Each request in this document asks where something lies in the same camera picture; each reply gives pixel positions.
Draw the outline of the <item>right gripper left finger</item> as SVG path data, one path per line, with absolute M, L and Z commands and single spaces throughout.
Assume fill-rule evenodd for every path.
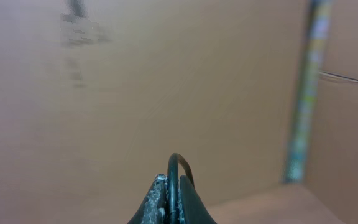
M 164 224 L 166 218 L 167 177 L 158 174 L 128 224 Z

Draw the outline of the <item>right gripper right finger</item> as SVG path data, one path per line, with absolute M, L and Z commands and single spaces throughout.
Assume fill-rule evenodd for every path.
M 178 209 L 180 224 L 216 224 L 185 175 L 180 177 Z

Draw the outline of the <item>colourful painted backdrop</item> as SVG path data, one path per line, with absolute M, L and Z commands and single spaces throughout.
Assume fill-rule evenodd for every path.
M 308 6 L 305 48 L 302 53 L 293 125 L 283 174 L 283 181 L 286 184 L 300 183 L 305 176 L 319 71 L 328 39 L 332 7 L 333 0 L 310 1 Z

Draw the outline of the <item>cardboard box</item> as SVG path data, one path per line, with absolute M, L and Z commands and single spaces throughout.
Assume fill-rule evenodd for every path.
M 0 223 L 127 223 L 173 153 L 218 223 L 358 223 L 358 1 L 283 181 L 309 5 L 0 1 Z

